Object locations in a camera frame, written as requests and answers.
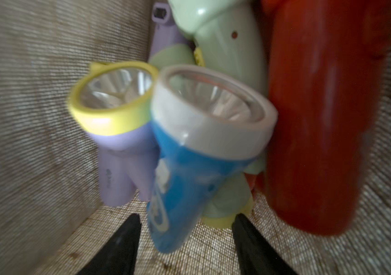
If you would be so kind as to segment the purple flashlight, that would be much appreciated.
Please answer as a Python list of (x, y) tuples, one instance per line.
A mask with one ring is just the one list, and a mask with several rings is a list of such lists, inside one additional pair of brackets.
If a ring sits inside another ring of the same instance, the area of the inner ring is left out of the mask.
[(92, 62), (71, 89), (69, 113), (98, 146), (103, 203), (119, 207), (137, 195), (149, 201), (160, 149), (150, 103), (158, 70), (140, 61)]
[(169, 4), (156, 2), (151, 19), (154, 26), (148, 63), (158, 70), (172, 65), (194, 65), (194, 44), (179, 31)]

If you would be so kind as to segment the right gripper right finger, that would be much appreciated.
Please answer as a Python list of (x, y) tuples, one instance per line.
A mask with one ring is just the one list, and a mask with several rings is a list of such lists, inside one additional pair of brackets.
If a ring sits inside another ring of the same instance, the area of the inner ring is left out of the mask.
[(296, 273), (244, 214), (236, 215), (232, 223), (232, 232), (242, 275)]

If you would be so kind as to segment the blue flashlight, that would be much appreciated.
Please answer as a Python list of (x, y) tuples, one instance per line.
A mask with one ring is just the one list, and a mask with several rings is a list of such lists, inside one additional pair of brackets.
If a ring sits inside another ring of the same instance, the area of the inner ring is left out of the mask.
[(225, 180), (266, 148), (277, 119), (265, 96), (226, 74), (196, 65), (160, 70), (151, 127), (161, 156), (147, 205), (159, 252), (184, 244)]

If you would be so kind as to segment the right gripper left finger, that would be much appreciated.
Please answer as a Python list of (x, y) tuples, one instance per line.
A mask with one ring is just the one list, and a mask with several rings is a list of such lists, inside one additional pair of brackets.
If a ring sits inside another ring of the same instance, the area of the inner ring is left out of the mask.
[(78, 274), (133, 275), (141, 228), (139, 214), (131, 214)]

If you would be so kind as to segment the red flashlight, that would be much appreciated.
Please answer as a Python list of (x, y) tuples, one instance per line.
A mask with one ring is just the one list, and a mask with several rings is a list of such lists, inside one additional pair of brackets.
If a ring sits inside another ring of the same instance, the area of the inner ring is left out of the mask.
[(289, 225), (335, 236), (354, 218), (391, 45), (391, 1), (263, 1), (274, 19), (278, 122), (264, 193)]

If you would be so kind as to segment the brown jute tote bag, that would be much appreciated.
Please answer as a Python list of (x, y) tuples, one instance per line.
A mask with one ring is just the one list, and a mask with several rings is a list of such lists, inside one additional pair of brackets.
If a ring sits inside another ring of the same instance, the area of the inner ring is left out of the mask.
[[(145, 204), (103, 206), (95, 143), (66, 99), (92, 61), (144, 61), (152, 1), (0, 1), (0, 275), (74, 275)], [(351, 228), (319, 237), (256, 196), (252, 223), (300, 275), (391, 275), (391, 48)]]

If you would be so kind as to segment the green flashlight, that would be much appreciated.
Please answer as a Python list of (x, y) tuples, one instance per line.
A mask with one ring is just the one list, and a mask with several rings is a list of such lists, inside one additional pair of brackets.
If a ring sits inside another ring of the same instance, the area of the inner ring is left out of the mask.
[(205, 206), (201, 221), (211, 228), (226, 229), (232, 226), (236, 215), (249, 216), (254, 206), (253, 193), (257, 183), (264, 179), (265, 168), (263, 152), (244, 171), (227, 178)]
[(268, 95), (268, 62), (251, 1), (169, 1), (198, 61)]

